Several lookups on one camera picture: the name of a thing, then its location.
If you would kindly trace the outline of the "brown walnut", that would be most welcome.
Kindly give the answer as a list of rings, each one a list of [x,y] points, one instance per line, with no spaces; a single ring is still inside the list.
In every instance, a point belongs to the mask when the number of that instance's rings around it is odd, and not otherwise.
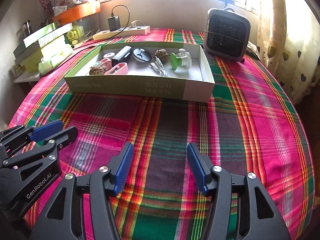
[[[104,66],[93,66],[90,67],[89,75],[104,75],[106,68]]]
[[[169,54],[165,49],[159,49],[155,52],[155,56],[158,57],[162,63],[166,63],[169,59]]]

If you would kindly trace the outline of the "pink clip with teal oval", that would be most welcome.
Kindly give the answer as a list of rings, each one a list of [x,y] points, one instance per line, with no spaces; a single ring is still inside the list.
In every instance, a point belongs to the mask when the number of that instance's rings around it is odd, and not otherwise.
[[[102,59],[94,63],[90,68],[91,69],[103,68],[104,70],[109,70],[112,68],[112,60],[108,58]]]

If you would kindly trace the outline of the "pink curved hook clip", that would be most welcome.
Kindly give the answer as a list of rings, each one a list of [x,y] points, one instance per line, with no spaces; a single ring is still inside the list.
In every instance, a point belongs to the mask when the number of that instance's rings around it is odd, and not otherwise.
[[[118,63],[110,70],[108,70],[104,75],[126,75],[129,69],[126,62]]]

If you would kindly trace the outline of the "white round container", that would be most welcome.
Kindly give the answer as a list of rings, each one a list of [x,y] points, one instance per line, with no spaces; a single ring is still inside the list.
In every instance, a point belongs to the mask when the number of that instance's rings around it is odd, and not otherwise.
[[[115,56],[115,53],[114,52],[111,52],[111,53],[106,53],[103,55],[103,58],[104,59],[112,59],[113,57]]]

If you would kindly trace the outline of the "black round mouse device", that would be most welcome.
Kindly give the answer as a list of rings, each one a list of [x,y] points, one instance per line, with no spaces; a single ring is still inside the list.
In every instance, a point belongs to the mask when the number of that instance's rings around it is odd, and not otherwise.
[[[152,56],[149,52],[145,51],[143,48],[136,48],[133,50],[133,57],[137,62],[150,62]]]

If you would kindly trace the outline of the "white small hook knob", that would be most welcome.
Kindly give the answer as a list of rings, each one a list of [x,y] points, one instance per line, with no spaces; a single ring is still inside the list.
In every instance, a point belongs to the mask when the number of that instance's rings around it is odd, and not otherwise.
[[[178,57],[184,57],[185,53],[186,53],[185,49],[184,48],[180,48],[177,56]]]

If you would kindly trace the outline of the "black rectangular light device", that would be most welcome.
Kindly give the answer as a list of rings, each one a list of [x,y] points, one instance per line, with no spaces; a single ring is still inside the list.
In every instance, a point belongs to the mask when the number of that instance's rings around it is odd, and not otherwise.
[[[112,58],[112,66],[123,62],[128,62],[132,55],[132,49],[130,46],[123,47],[114,57]]]

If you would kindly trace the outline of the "stacked green white boxes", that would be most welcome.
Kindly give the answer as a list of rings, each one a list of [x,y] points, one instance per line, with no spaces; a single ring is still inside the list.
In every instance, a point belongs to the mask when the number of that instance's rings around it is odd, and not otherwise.
[[[65,34],[72,29],[71,23],[59,27],[51,23],[30,34],[13,52],[16,65],[29,73],[38,71],[42,59],[49,60],[65,48]]]

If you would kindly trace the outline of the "green white cardboard box tray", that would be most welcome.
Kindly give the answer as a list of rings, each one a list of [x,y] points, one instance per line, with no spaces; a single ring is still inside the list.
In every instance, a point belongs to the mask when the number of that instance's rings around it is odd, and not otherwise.
[[[118,53],[126,43],[101,44],[87,53],[66,75],[73,93],[102,93],[169,98],[207,103],[212,96],[215,81],[206,55],[196,44],[168,42],[133,42],[132,49],[144,49],[153,55],[158,49],[168,54],[185,51],[191,57],[191,67],[179,66],[173,70],[170,62],[164,64],[166,77],[156,72],[150,62],[139,62],[133,57],[128,61],[127,74],[90,75],[93,64],[107,53]]]

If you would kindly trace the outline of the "black charger adapter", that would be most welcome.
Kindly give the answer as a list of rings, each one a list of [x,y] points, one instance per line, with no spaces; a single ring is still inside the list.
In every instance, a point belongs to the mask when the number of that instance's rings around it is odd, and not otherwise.
[[[116,31],[121,28],[119,16],[115,16],[114,13],[108,19],[108,26],[110,31]]]

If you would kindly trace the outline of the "white power strip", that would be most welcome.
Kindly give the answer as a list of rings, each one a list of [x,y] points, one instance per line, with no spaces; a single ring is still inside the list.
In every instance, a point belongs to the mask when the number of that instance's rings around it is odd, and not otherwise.
[[[104,39],[110,39],[113,37],[123,37],[123,36],[135,36],[135,35],[146,35],[151,32],[150,26],[137,26],[135,28],[120,28],[115,31],[110,31],[110,30],[103,30],[95,35],[93,35],[93,40],[104,40]]]

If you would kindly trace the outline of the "white mug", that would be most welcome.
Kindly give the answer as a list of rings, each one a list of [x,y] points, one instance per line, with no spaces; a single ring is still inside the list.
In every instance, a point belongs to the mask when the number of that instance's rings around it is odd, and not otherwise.
[[[59,6],[53,7],[54,17],[66,11],[67,9],[68,9],[67,5],[59,5]]]

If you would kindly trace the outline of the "orange tray shelf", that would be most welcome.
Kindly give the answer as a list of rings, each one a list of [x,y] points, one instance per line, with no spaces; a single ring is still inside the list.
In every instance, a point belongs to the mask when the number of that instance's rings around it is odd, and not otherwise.
[[[65,25],[99,12],[101,12],[99,1],[84,3],[58,14],[53,18],[53,22],[59,22],[61,25]]]

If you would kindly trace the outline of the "grey black small heater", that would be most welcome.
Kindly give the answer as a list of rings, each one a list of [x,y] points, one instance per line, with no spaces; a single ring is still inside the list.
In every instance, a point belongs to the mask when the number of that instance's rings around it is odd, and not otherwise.
[[[249,42],[251,24],[233,11],[209,9],[204,27],[203,47],[206,52],[239,62]]]

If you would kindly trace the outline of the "black window hook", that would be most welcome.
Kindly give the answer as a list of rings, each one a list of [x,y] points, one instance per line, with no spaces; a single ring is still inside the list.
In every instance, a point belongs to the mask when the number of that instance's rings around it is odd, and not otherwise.
[[[225,0],[225,5],[224,5],[223,9],[226,9],[229,4],[234,5],[235,1],[234,0]]]

